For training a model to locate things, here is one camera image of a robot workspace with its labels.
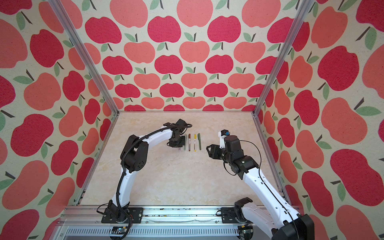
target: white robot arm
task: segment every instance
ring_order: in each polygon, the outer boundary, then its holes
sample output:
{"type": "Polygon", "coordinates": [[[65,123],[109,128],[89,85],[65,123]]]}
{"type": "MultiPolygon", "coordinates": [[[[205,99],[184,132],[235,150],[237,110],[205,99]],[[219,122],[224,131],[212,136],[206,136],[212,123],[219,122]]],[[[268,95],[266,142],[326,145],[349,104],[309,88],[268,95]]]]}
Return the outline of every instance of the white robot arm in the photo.
{"type": "Polygon", "coordinates": [[[235,203],[237,218],[244,222],[249,220],[265,232],[272,240],[312,240],[314,239],[314,223],[305,214],[301,216],[275,190],[259,168],[259,165],[241,149],[237,136],[230,135],[228,130],[218,133],[220,145],[207,147],[209,157],[221,159],[231,166],[231,170],[244,180],[257,194],[269,214],[257,207],[249,198],[235,203]]]}

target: black cable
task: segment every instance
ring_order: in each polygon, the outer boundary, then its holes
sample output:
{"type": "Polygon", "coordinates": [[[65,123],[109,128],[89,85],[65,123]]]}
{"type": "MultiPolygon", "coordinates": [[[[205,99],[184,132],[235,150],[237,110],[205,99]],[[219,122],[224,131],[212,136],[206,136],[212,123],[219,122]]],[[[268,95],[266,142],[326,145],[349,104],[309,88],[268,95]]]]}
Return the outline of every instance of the black cable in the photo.
{"type": "Polygon", "coordinates": [[[100,211],[99,211],[99,208],[100,208],[101,206],[104,206],[104,205],[107,205],[107,204],[108,204],[108,203],[106,203],[106,204],[101,204],[101,205],[96,209],[96,212],[97,212],[98,214],[104,215],[103,212],[100,212],[100,211]]]}
{"type": "Polygon", "coordinates": [[[288,212],[288,210],[284,207],[284,205],[277,199],[277,197],[273,194],[273,192],[269,189],[269,187],[265,184],[263,178],[261,177],[260,175],[260,168],[261,168],[261,165],[262,165],[262,155],[260,153],[260,150],[259,148],[253,143],[253,142],[250,142],[250,141],[246,141],[246,140],[240,140],[242,142],[249,142],[249,143],[252,143],[256,148],[257,148],[257,151],[259,151],[259,155],[260,155],[260,164],[259,164],[259,177],[260,179],[262,180],[262,182],[264,183],[264,185],[268,188],[268,190],[271,192],[271,194],[273,195],[273,197],[277,200],[278,203],[280,203],[280,205],[285,209],[285,211],[288,213],[288,215],[291,217],[292,219],[292,222],[293,222],[293,225],[295,226],[295,229],[296,229],[296,234],[297,234],[297,239],[299,240],[299,233],[297,231],[297,227],[296,227],[296,223],[295,221],[293,220],[293,217],[292,215],[288,212]]]}
{"type": "Polygon", "coordinates": [[[131,229],[132,224],[133,224],[133,223],[132,223],[132,221],[133,221],[133,220],[132,220],[132,217],[131,217],[130,215],[128,215],[128,213],[126,213],[126,212],[123,210],[123,208],[122,208],[121,205],[120,205],[120,199],[119,199],[121,183],[122,183],[122,181],[123,181],[123,179],[124,179],[124,176],[127,175],[127,173],[126,173],[126,168],[125,168],[125,163],[124,163],[124,160],[125,160],[126,156],[127,156],[128,153],[129,153],[132,149],[134,149],[134,147],[135,147],[136,145],[138,145],[138,144],[141,142],[141,140],[143,140],[144,138],[149,138],[149,136],[151,136],[151,135],[153,135],[153,134],[155,134],[155,133],[162,132],[162,131],[164,131],[164,130],[171,129],[171,128],[177,128],[177,127],[185,127],[185,128],[187,129],[187,128],[189,128],[189,127],[192,127],[192,124],[187,123],[186,126],[173,125],[173,126],[171,126],[171,127],[163,127],[163,128],[158,129],[158,130],[155,130],[155,131],[153,131],[153,132],[151,132],[151,133],[149,133],[149,134],[147,134],[147,135],[144,135],[143,137],[139,138],[137,141],[135,141],[134,143],[132,143],[132,145],[129,147],[128,151],[127,151],[127,152],[123,155],[123,157],[121,158],[121,162],[120,162],[120,164],[121,164],[121,167],[122,167],[122,174],[121,174],[121,177],[120,177],[118,186],[117,186],[117,188],[116,188],[116,203],[117,203],[117,207],[118,207],[118,209],[119,209],[119,210],[120,210],[120,211],[127,217],[126,220],[128,220],[128,229],[127,229],[127,231],[124,233],[124,235],[121,236],[118,240],[122,240],[123,238],[125,238],[125,237],[127,236],[128,232],[129,232],[129,230],[131,229]]]}
{"type": "Polygon", "coordinates": [[[231,174],[230,172],[228,172],[228,170],[225,168],[225,162],[224,161],[223,161],[223,166],[224,166],[224,169],[227,171],[227,173],[229,173],[229,175],[236,176],[236,174],[231,174]]]}

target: apple stem print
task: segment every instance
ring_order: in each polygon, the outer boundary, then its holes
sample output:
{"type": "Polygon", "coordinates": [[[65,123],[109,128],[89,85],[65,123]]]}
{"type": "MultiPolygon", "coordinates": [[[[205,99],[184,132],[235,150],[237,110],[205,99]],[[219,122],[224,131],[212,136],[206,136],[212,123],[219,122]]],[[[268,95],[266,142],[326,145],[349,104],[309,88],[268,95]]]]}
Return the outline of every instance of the apple stem print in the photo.
{"type": "Polygon", "coordinates": [[[20,30],[23,30],[25,28],[25,20],[32,24],[32,22],[27,18],[23,11],[20,11],[16,14],[16,22],[20,30]]]}
{"type": "Polygon", "coordinates": [[[229,9],[229,0],[220,0],[216,5],[216,10],[223,8],[225,5],[227,5],[227,8],[229,9]]]}
{"type": "Polygon", "coordinates": [[[95,5],[93,4],[92,0],[83,0],[81,4],[81,10],[86,11],[89,9],[90,5],[92,5],[92,8],[96,10],[95,5]]]}
{"type": "Polygon", "coordinates": [[[162,9],[164,9],[164,8],[163,8],[163,2],[162,2],[161,0],[152,0],[152,2],[151,2],[151,6],[149,7],[149,9],[150,9],[150,10],[154,10],[154,9],[156,9],[157,6],[159,5],[159,3],[160,3],[160,7],[161,7],[162,9]]]}
{"type": "Polygon", "coordinates": [[[288,10],[288,9],[291,9],[293,8],[293,6],[296,6],[295,9],[297,10],[297,8],[299,7],[299,3],[300,3],[300,0],[291,0],[289,1],[284,7],[283,7],[283,10],[288,10]]]}

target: red apple print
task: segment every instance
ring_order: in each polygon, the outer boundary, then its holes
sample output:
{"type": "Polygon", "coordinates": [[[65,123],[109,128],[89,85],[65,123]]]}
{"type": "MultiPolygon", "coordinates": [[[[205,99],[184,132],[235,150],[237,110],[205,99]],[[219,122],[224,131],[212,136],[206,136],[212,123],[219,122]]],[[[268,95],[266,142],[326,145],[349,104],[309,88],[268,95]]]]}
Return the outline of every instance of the red apple print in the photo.
{"type": "Polygon", "coordinates": [[[258,98],[260,97],[262,91],[264,89],[264,84],[256,84],[250,87],[247,91],[247,95],[250,98],[258,98]]]}
{"type": "Polygon", "coordinates": [[[312,96],[310,90],[297,94],[293,107],[306,125],[314,124],[320,115],[319,101],[312,96]]]}
{"type": "Polygon", "coordinates": [[[85,179],[87,178],[88,173],[91,170],[93,162],[94,162],[94,159],[91,157],[84,159],[83,163],[81,164],[81,168],[77,172],[76,185],[78,187],[83,187],[85,179]]]}
{"type": "Polygon", "coordinates": [[[43,21],[45,22],[45,24],[47,24],[47,26],[52,31],[57,32],[57,33],[63,33],[64,32],[64,28],[61,25],[59,19],[57,18],[55,12],[51,8],[51,5],[49,4],[49,2],[40,2],[39,3],[39,12],[40,12],[40,16],[43,19],[43,21]]]}
{"type": "Polygon", "coordinates": [[[171,16],[155,17],[148,23],[148,35],[157,42],[177,42],[181,37],[181,29],[179,23],[171,16]]]}
{"type": "Polygon", "coordinates": [[[0,68],[13,68],[18,61],[26,60],[28,50],[20,32],[14,26],[0,19],[0,68]]]}
{"type": "Polygon", "coordinates": [[[340,149],[332,154],[330,164],[353,199],[365,206],[376,206],[384,200],[383,180],[361,153],[340,149]]]}
{"type": "Polygon", "coordinates": [[[233,43],[241,33],[241,25],[239,19],[235,16],[220,16],[213,20],[208,27],[208,38],[213,42],[225,41],[233,43]]]}
{"type": "Polygon", "coordinates": [[[279,84],[285,83],[285,80],[287,80],[289,72],[288,63],[286,61],[283,62],[283,65],[280,68],[280,71],[278,72],[276,78],[279,84]]]}
{"type": "Polygon", "coordinates": [[[299,199],[299,195],[297,194],[296,189],[294,187],[292,187],[291,185],[285,185],[285,190],[288,193],[288,196],[289,196],[289,199],[291,200],[292,206],[299,206],[298,212],[301,215],[304,215],[303,204],[301,203],[301,201],[299,199]]]}
{"type": "Polygon", "coordinates": [[[255,110],[255,107],[256,105],[248,105],[248,106],[245,106],[241,109],[241,111],[254,111],[255,110]]]}
{"type": "Polygon", "coordinates": [[[384,120],[381,122],[377,133],[379,134],[380,139],[384,142],[384,120]]]}
{"type": "Polygon", "coordinates": [[[39,212],[35,209],[19,212],[5,223],[0,235],[0,240],[27,240],[38,221],[39,212]]]}
{"type": "Polygon", "coordinates": [[[2,204],[8,210],[25,207],[35,199],[41,187],[48,181],[47,165],[39,160],[27,163],[19,176],[5,191],[2,204]]]}
{"type": "Polygon", "coordinates": [[[183,64],[175,55],[162,55],[155,60],[155,69],[161,74],[179,74],[183,70],[183,64]]]}
{"type": "Polygon", "coordinates": [[[112,0],[109,9],[114,19],[127,28],[141,28],[147,23],[148,9],[142,0],[112,0]]]}
{"type": "Polygon", "coordinates": [[[332,195],[328,189],[325,188],[324,181],[320,175],[312,171],[307,171],[303,173],[301,182],[316,211],[325,217],[330,216],[333,213],[332,195]]]}
{"type": "Polygon", "coordinates": [[[103,68],[112,75],[132,73],[132,65],[122,56],[108,56],[103,60],[103,68]]]}
{"type": "Polygon", "coordinates": [[[203,108],[203,111],[224,111],[223,106],[220,104],[217,105],[207,105],[203,108]]]}
{"type": "Polygon", "coordinates": [[[79,147],[72,140],[60,143],[59,149],[52,156],[51,170],[55,175],[63,175],[70,168],[73,159],[77,156],[79,147]]]}
{"type": "Polygon", "coordinates": [[[257,117],[259,118],[260,124],[263,124],[263,116],[264,116],[263,110],[260,109],[259,113],[257,114],[257,117]]]}
{"type": "Polygon", "coordinates": [[[165,106],[163,110],[164,111],[185,111],[184,107],[178,104],[165,106]]]}
{"type": "Polygon", "coordinates": [[[269,89],[268,95],[265,98],[265,104],[267,107],[272,106],[273,103],[273,90],[269,89]]]}
{"type": "Polygon", "coordinates": [[[286,147],[292,147],[295,142],[295,130],[291,126],[288,118],[280,119],[277,124],[277,131],[279,132],[284,145],[286,147]]]}
{"type": "Polygon", "coordinates": [[[140,97],[139,89],[130,83],[124,85],[119,84],[115,87],[115,92],[122,98],[138,98],[140,97]]]}
{"type": "Polygon", "coordinates": [[[55,230],[56,224],[59,220],[60,220],[60,218],[57,218],[57,219],[53,220],[53,222],[51,222],[51,224],[45,230],[43,240],[49,240],[49,238],[51,237],[53,231],[55,230]]]}
{"type": "Polygon", "coordinates": [[[84,79],[78,72],[70,71],[63,80],[63,93],[70,101],[76,101],[84,89],[84,79]]]}
{"type": "Polygon", "coordinates": [[[128,105],[125,106],[124,111],[145,111],[145,108],[140,105],[128,105]]]}
{"type": "Polygon", "coordinates": [[[378,240],[369,219],[359,209],[350,205],[339,207],[336,223],[347,240],[378,240]]]}
{"type": "Polygon", "coordinates": [[[121,41],[119,27],[107,17],[88,19],[85,23],[85,31],[95,43],[119,43],[121,41]]]}
{"type": "Polygon", "coordinates": [[[2,76],[0,76],[0,96],[2,96],[0,98],[0,108],[13,102],[16,97],[12,84],[2,76]]]}
{"type": "Polygon", "coordinates": [[[32,156],[52,133],[53,123],[49,118],[41,114],[28,115],[23,124],[13,130],[11,148],[19,156],[32,156]]]}
{"type": "Polygon", "coordinates": [[[91,98],[84,109],[84,118],[88,124],[93,124],[96,121],[97,115],[100,113],[100,104],[97,100],[91,98]]]}
{"type": "Polygon", "coordinates": [[[104,138],[107,135],[110,125],[111,125],[111,121],[108,118],[103,120],[103,124],[100,127],[100,138],[102,141],[104,141],[104,138]]]}
{"type": "Polygon", "coordinates": [[[211,0],[180,0],[177,4],[179,20],[189,27],[207,25],[213,10],[211,0]]]}
{"type": "Polygon", "coordinates": [[[368,132],[365,120],[343,98],[334,98],[325,105],[321,123],[333,139],[347,145],[361,142],[368,132]]]}
{"type": "Polygon", "coordinates": [[[30,49],[35,60],[43,67],[52,67],[57,60],[64,57],[61,42],[51,32],[42,29],[39,34],[33,34],[30,49]]]}
{"type": "Polygon", "coordinates": [[[31,7],[31,0],[17,0],[10,2],[5,0],[0,2],[0,12],[7,15],[13,15],[21,9],[30,9],[31,7]]]}
{"type": "Polygon", "coordinates": [[[359,23],[370,23],[377,30],[384,31],[384,13],[380,0],[362,0],[356,13],[359,23]]]}
{"type": "Polygon", "coordinates": [[[269,137],[267,140],[269,149],[271,149],[271,153],[275,162],[279,160],[279,148],[276,146],[275,139],[273,137],[269,137]]]}
{"type": "MultiPolygon", "coordinates": [[[[270,43],[283,43],[293,23],[292,18],[282,18],[275,22],[268,30],[267,39],[270,43]]],[[[310,36],[310,25],[304,22],[292,44],[295,51],[301,51],[307,44],[310,36]]]]}
{"type": "Polygon", "coordinates": [[[343,35],[348,23],[345,13],[336,12],[333,7],[325,8],[317,17],[312,28],[311,40],[319,48],[334,45],[343,35]]]}
{"type": "Polygon", "coordinates": [[[207,97],[224,97],[228,93],[228,87],[224,83],[211,83],[204,88],[207,97]]]}
{"type": "MultiPolygon", "coordinates": [[[[264,59],[261,59],[260,62],[258,62],[256,65],[256,72],[258,74],[270,74],[273,66],[275,65],[276,59],[277,58],[273,56],[269,56],[264,59]]],[[[280,84],[283,84],[287,79],[288,71],[289,71],[288,63],[284,61],[276,77],[277,81],[280,84]]]]}
{"type": "Polygon", "coordinates": [[[227,74],[233,69],[233,60],[228,55],[215,55],[207,60],[205,69],[209,73],[227,74]]]}
{"type": "Polygon", "coordinates": [[[333,90],[345,90],[359,74],[358,57],[349,53],[346,47],[337,46],[321,59],[317,73],[333,90]]]}
{"type": "Polygon", "coordinates": [[[269,26],[279,14],[280,7],[279,0],[248,0],[242,10],[243,22],[251,28],[269,26]]]}
{"type": "Polygon", "coordinates": [[[362,72],[362,82],[367,88],[373,88],[377,91],[380,98],[384,99],[384,45],[381,45],[365,63],[362,72]]]}
{"type": "Polygon", "coordinates": [[[166,83],[160,87],[160,94],[166,98],[182,97],[184,95],[183,87],[178,83],[166,83]]]}

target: pink apple print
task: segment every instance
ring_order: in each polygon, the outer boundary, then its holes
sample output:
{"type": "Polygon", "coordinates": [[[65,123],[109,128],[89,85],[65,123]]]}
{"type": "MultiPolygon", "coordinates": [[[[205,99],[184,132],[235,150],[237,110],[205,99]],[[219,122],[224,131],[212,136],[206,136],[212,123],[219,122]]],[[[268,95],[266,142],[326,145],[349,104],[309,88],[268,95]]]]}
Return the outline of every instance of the pink apple print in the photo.
{"type": "Polygon", "coordinates": [[[105,71],[113,75],[129,75],[132,73],[132,65],[122,56],[106,57],[103,60],[103,68],[105,71]]]}
{"type": "Polygon", "coordinates": [[[96,43],[119,43],[121,32],[119,27],[107,17],[90,18],[85,23],[85,31],[96,43]]]}

